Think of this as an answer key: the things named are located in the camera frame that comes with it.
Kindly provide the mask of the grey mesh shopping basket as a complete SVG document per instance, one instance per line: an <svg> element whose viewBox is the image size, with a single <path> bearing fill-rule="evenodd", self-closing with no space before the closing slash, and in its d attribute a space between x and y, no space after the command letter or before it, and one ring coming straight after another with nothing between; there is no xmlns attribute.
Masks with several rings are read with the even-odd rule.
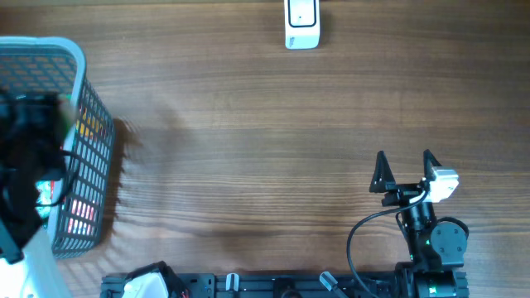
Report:
<svg viewBox="0 0 530 298"><path fill-rule="evenodd" d="M5 36L1 39L1 92L69 94L75 125L62 149L67 176L53 181L51 213L43 220L56 263L78 257L101 239L116 130L86 76L84 52L64 37Z"/></svg>

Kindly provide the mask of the small teal snack packet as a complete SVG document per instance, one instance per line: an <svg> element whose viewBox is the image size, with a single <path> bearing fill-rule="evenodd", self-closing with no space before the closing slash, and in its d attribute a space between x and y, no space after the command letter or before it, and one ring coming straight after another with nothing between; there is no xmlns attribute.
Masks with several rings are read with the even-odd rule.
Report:
<svg viewBox="0 0 530 298"><path fill-rule="evenodd" d="M53 186L53 181L38 181L36 183L36 188L39 192L39 197L36 201L36 211L43 220L47 220L51 213L51 207L49 207L49 204L53 202Z"/></svg>

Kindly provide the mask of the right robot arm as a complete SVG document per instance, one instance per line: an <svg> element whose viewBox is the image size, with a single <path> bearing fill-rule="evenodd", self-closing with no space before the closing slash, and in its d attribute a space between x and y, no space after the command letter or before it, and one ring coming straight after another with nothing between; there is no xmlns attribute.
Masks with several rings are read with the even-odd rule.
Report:
<svg viewBox="0 0 530 298"><path fill-rule="evenodd" d="M434 205L451 197L459 175L428 150L423 152L423 169L424 176L416 184L398 184L385 153L379 151L369 191L384 195L382 206L397 207L418 271L450 271L464 265L469 229L459 220L436 217Z"/></svg>

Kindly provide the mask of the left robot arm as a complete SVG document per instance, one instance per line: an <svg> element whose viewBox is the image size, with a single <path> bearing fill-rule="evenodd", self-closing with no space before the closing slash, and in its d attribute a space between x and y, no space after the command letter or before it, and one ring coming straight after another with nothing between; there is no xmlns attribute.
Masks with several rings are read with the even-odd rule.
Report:
<svg viewBox="0 0 530 298"><path fill-rule="evenodd" d="M69 297L38 214L42 180L67 176L62 144L75 120L69 98L1 92L1 295Z"/></svg>

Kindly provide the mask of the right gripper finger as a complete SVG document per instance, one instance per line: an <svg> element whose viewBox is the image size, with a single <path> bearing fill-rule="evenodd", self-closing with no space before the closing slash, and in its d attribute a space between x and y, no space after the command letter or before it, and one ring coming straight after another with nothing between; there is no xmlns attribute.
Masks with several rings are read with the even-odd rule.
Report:
<svg viewBox="0 0 530 298"><path fill-rule="evenodd" d="M396 189L396 181L384 151L376 156L373 178L369 186L370 193L387 193Z"/></svg>
<svg viewBox="0 0 530 298"><path fill-rule="evenodd" d="M424 177L427 180L434 179L434 171L437 167L440 167L441 163L434 157L432 152L429 149L426 149L423 152L423 167L424 167Z"/></svg>

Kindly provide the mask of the white barcode scanner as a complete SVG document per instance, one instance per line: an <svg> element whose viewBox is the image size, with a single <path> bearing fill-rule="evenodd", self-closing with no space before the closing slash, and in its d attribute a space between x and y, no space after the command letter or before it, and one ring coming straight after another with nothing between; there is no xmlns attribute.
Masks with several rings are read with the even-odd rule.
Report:
<svg viewBox="0 0 530 298"><path fill-rule="evenodd" d="M319 0L284 0L284 17L288 50L309 50L319 45Z"/></svg>

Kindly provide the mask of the red sauce bottle green cap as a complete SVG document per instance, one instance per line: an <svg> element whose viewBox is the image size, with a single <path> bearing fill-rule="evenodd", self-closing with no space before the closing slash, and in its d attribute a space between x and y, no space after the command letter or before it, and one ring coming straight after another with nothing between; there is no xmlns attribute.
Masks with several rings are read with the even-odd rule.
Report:
<svg viewBox="0 0 530 298"><path fill-rule="evenodd" d="M60 125L64 137L66 137L71 128L75 125L75 106L71 104L71 96L69 94L58 94L57 99L59 104Z"/></svg>

